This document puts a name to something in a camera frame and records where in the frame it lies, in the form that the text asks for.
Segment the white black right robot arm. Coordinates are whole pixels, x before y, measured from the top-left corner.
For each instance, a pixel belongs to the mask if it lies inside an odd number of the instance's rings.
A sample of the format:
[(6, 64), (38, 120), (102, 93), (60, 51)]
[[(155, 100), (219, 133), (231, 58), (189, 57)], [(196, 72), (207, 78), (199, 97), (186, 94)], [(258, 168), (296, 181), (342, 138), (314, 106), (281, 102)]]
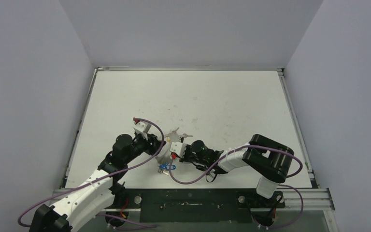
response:
[(254, 193), (255, 204), (259, 207), (268, 206), (277, 187), (291, 177), (288, 171), (292, 161), (300, 163), (290, 147), (260, 134), (253, 135), (249, 142), (229, 151), (210, 149), (202, 140), (184, 145), (181, 152), (174, 151), (174, 147), (171, 145), (172, 157), (195, 165), (205, 175), (227, 174), (246, 166), (253, 168), (261, 174)]

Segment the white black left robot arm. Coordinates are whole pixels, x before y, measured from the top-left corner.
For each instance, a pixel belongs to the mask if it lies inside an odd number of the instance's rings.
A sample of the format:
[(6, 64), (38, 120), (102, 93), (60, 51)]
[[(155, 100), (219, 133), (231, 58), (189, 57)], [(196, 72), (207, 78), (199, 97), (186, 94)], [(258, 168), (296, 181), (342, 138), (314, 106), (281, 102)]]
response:
[(103, 209), (121, 207), (127, 197), (124, 185), (118, 181), (130, 169), (128, 164), (143, 153), (157, 155), (164, 145), (165, 141), (153, 134), (119, 135), (112, 150), (84, 183), (59, 194), (62, 198), (50, 206), (40, 204), (29, 231), (76, 232)]

